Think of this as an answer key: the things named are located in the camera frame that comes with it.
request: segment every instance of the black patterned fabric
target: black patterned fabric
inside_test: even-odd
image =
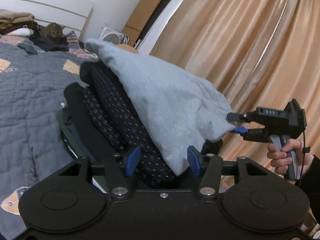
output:
[[[88,83],[94,85],[94,88],[87,88],[84,93],[84,102],[92,123],[120,152],[140,146],[141,158],[137,174],[152,187],[169,187],[176,177],[149,137],[118,77],[100,62],[83,67],[90,69],[82,70],[86,72],[82,80],[89,80]]]

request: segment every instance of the hand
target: hand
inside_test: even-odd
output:
[[[300,140],[295,139],[289,139],[280,151],[277,150],[276,145],[269,144],[267,158],[272,159],[270,164],[272,167],[275,167],[275,173],[284,174],[284,172],[288,169],[288,165],[292,162],[292,158],[287,158],[287,152],[290,152],[292,150],[294,150],[297,155],[298,172],[301,172],[303,158],[302,148],[303,143]],[[310,169],[313,158],[313,155],[311,155],[310,153],[306,153],[303,175],[306,174]]]

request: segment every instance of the orange curtain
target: orange curtain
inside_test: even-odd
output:
[[[211,81],[234,112],[284,109],[296,98],[320,156],[320,0],[184,0],[151,55]],[[267,144],[239,135],[225,136],[220,155],[270,168]]]

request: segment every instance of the light blue cloth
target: light blue cloth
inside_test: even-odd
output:
[[[89,39],[95,52],[118,76],[143,125],[176,175],[188,167],[187,149],[201,151],[205,140],[217,141],[235,126],[225,97],[208,80],[153,56]]]

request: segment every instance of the brown cardboard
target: brown cardboard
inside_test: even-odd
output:
[[[129,36],[129,45],[133,46],[137,41],[143,27],[146,25],[153,11],[161,0],[140,0],[133,13],[129,17],[122,32]]]

